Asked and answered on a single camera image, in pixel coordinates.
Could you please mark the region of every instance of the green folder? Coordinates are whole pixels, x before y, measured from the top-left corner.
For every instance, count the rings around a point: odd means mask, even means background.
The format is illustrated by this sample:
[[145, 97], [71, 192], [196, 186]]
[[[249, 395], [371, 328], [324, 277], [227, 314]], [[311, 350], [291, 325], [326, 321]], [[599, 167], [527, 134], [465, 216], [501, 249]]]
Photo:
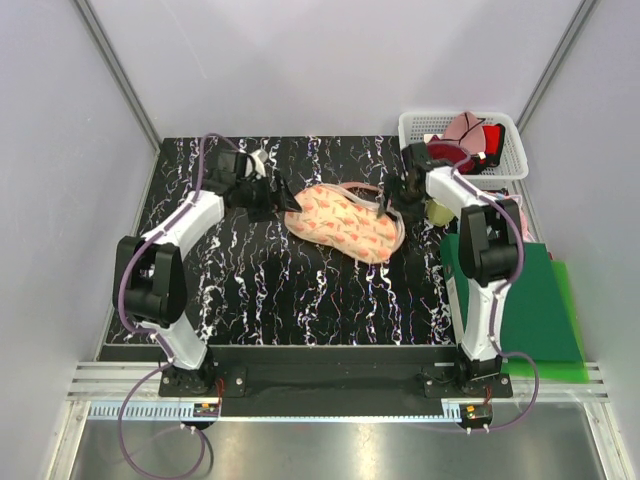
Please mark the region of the green folder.
[[[469, 283], [458, 261], [458, 235], [440, 245], [456, 341], [467, 322]], [[541, 243], [525, 243], [522, 275], [511, 287], [502, 318], [500, 341], [505, 352], [528, 353], [542, 378], [588, 381], [575, 308], [564, 264], [552, 262]], [[524, 360], [510, 360], [504, 371], [530, 376]]]

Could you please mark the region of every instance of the marble pattern tablecloth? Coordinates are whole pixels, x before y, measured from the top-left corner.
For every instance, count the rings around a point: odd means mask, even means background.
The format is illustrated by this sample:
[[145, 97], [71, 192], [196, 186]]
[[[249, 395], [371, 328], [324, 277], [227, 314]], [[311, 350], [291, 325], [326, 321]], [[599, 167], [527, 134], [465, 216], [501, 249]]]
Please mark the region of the marble pattern tablecloth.
[[[269, 153], [295, 194], [317, 183], [381, 185], [399, 172], [396, 137], [234, 139]], [[207, 155], [218, 149], [213, 142]], [[193, 188], [198, 141], [166, 139], [140, 221], [145, 232]], [[446, 344], [453, 333], [438, 246], [446, 230], [408, 226], [386, 264], [357, 263], [290, 235], [282, 221], [249, 224], [244, 211], [213, 227], [185, 260], [187, 313], [210, 344]], [[114, 316], [107, 344], [148, 344]]]

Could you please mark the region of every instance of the gray floor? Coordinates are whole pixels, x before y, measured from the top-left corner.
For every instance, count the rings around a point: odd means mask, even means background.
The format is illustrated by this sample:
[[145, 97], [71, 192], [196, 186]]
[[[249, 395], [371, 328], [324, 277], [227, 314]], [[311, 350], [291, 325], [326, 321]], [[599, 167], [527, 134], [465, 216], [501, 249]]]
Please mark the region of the gray floor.
[[[498, 422], [517, 413], [513, 405], [496, 410]], [[161, 476], [186, 471], [199, 452], [197, 440], [184, 432], [149, 443], [168, 425], [125, 425], [129, 450], [143, 447], [136, 462]], [[417, 424], [230, 422], [206, 433], [215, 451], [214, 466], [209, 472], [202, 467], [194, 479], [605, 478], [584, 412], [574, 405], [539, 404], [524, 424], [488, 436], [438, 434]], [[115, 422], [87, 424], [72, 478], [141, 478], [122, 461]]]

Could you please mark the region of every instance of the white container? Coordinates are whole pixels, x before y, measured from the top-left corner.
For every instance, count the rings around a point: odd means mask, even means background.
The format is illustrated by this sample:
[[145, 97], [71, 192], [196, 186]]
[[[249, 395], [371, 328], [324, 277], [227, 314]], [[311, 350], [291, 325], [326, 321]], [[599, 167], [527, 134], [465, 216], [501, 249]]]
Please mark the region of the white container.
[[[461, 112], [407, 112], [400, 115], [398, 134], [400, 148], [411, 143], [422, 142], [425, 133], [439, 134]], [[480, 175], [465, 175], [471, 183], [482, 190], [499, 190], [508, 187], [514, 180], [521, 180], [529, 173], [527, 156], [515, 123], [509, 115], [495, 112], [472, 112], [487, 125], [501, 123], [505, 126], [505, 139], [500, 165], [487, 168]]]

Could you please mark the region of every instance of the white wall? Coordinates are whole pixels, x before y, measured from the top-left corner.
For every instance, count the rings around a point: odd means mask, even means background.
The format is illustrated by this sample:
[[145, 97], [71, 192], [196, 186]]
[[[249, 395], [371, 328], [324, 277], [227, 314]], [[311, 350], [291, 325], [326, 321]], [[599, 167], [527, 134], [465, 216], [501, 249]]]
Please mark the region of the white wall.
[[161, 136], [517, 117], [579, 0], [92, 0]]
[[70, 1], [0, 11], [0, 477], [35, 479], [153, 151]]
[[600, 3], [524, 140], [534, 207], [640, 473], [638, 19], [637, 0]]

